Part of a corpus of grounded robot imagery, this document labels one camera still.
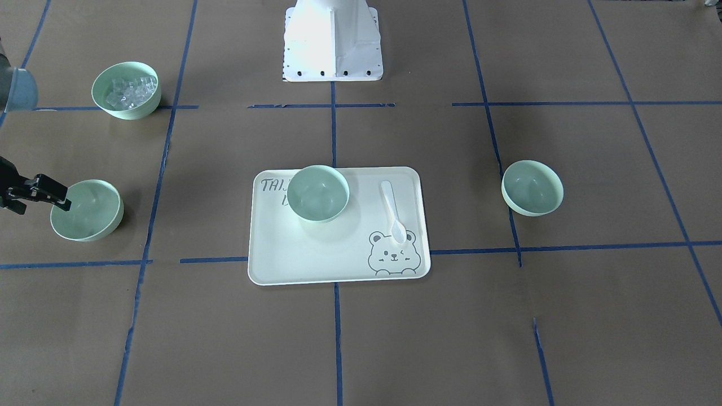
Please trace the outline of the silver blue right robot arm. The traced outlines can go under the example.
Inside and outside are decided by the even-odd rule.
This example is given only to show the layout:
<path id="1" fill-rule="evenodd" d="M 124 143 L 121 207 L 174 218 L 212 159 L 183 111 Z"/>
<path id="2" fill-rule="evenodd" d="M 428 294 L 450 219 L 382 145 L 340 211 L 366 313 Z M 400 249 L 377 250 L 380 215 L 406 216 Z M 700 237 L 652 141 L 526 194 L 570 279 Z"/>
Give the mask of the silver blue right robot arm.
<path id="1" fill-rule="evenodd" d="M 38 87 L 26 69 L 14 67 L 1 47 L 1 108 L 2 113 L 31 111 L 38 105 Z M 32 178 L 20 175 L 10 160 L 1 157 L 1 207 L 24 215 L 23 201 L 43 201 L 62 211 L 70 211 L 72 201 L 67 198 L 68 187 L 45 174 Z"/>

